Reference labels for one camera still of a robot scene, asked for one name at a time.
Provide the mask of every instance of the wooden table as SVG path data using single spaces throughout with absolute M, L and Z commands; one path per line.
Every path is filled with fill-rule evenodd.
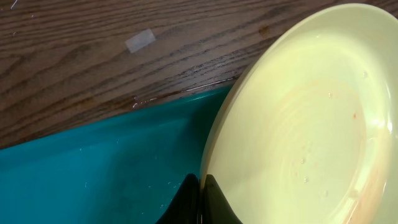
M 345 2 L 1 0 L 0 148 L 230 85 L 298 21 Z M 398 16 L 396 0 L 358 2 Z M 146 29 L 156 41 L 130 53 Z

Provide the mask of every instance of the teal surface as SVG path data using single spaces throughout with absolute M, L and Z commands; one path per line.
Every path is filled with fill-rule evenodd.
M 229 88 L 0 151 L 0 223 L 154 223 L 199 174 Z

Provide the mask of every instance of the white speck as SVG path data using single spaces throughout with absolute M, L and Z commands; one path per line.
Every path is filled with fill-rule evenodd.
M 17 4 L 18 0 L 15 0 L 15 2 L 12 4 L 11 9 Z

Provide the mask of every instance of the teal tray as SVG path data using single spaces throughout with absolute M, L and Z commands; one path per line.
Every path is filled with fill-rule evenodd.
M 155 223 L 201 155 L 228 88 L 0 151 L 0 223 Z

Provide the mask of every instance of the tabletop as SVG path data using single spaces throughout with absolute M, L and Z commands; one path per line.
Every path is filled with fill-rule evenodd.
M 396 0 L 1 0 L 0 149 L 230 85 L 298 21 L 348 2 L 398 16 Z M 154 41 L 131 50 L 144 30 Z

